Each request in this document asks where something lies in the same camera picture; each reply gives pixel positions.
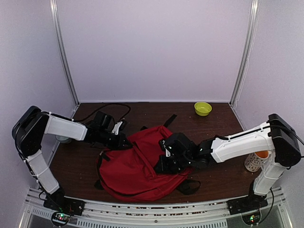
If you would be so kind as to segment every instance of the black cable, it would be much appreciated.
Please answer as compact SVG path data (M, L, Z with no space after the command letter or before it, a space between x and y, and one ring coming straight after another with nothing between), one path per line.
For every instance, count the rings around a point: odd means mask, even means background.
M41 199L41 200L43 200L43 201L46 201L45 199L42 199L40 196L42 195L42 193L43 193L44 191L41 191L40 193L39 193L39 199Z
M125 118L125 117L130 113L130 111L131 111L131 107L130 107L129 105L127 105L127 104L121 104L121 103L108 103L108 104L105 104L105 105L103 105L103 106L101 106L101 107L95 109L95 110L94 110L93 112L91 112L87 117L85 117L85 118L83 118L83 119L81 119L81 120L75 120L75 122L83 122L84 120L90 118L92 115L94 115L96 112L98 112L100 109L105 108L105 107L110 106L110 105L124 106L124 107L127 107L127 108L129 109L125 114L123 114L123 115L119 118L118 121L120 121L120 120L122 120L123 118Z
M268 215L270 214L272 207L274 206L274 202L275 202L274 192L272 191L272 189L270 189L270 192L271 192L271 194L272 194L272 203L271 203L270 209L269 209L268 213L266 214L266 216L262 219L262 221L260 221L260 222L258 223L259 225L260 225L262 222L265 221L265 219L266 219L266 218L268 217Z

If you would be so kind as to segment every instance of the white wall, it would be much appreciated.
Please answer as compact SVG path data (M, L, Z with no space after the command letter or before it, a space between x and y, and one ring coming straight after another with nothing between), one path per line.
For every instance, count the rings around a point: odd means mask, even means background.
M230 101L251 1L58 1L81 102Z
M304 1L260 2L237 114L251 128L278 113L304 138ZM304 161L286 171L278 184L289 202L295 227L303 227Z
M66 116L74 108L47 0L0 1L0 100L0 221L13 228L34 179L14 147L12 127L31 105ZM46 159L54 143L45 140Z

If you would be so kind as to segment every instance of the cup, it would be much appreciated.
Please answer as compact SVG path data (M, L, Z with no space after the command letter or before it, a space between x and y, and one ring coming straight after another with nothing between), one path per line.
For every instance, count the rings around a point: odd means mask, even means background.
M259 151L251 153L245 160L245 167L250 172L256 172L262 164L268 159L269 151Z

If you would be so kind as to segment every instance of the wooden floor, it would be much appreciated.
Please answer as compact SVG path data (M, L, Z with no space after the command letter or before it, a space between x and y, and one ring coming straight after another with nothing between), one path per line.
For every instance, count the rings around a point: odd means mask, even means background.
M101 104L81 104L75 119L90 114ZM126 116L129 124L124 129L127 135L140 130L142 126L153 127L163 125L172 115L177 118L169 126L173 132L183 132L195 143L214 135L229 135L242 131L236 117L228 104L211 104L212 112L207 117L195 114L193 103L129 103L131 112ZM116 120L125 112L125 107L109 106L103 109ZM87 200L119 202L104 190L94 188L98 179L95 161L100 149L91 148L84 142L73 141L61 144L51 163L51 170L66 191L66 195ZM184 203L207 200L218 200L246 195L252 180L258 173L251 173L244 167L246 156L238 157L194 171L190 178L201 182L197 193L184 196L177 190L154 203Z

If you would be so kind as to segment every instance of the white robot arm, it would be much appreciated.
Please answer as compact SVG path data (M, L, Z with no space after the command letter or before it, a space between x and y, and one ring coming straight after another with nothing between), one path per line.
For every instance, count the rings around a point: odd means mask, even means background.
M88 143L99 142L116 150L128 148L130 143L126 136L120 133L126 122L119 121L112 131L108 131L111 121L112 116L97 112L94 120L85 125L51 112L42 112L38 107L32 106L15 124L12 136L16 148L32 176L36 178L47 195L45 207L60 211L67 211L65 208L68 208L70 214L81 215L84 202L64 197L62 187L43 158L41 151L43 135L58 135Z
M155 170L170 173L186 167L206 168L210 162L221 163L228 159L259 151L270 151L260 175L243 199L228 201L231 214L242 213L266 206L267 193L283 172L301 160L295 130L279 115L269 115L267 122L227 137L215 136L196 145L182 133L174 133L160 142L165 154Z

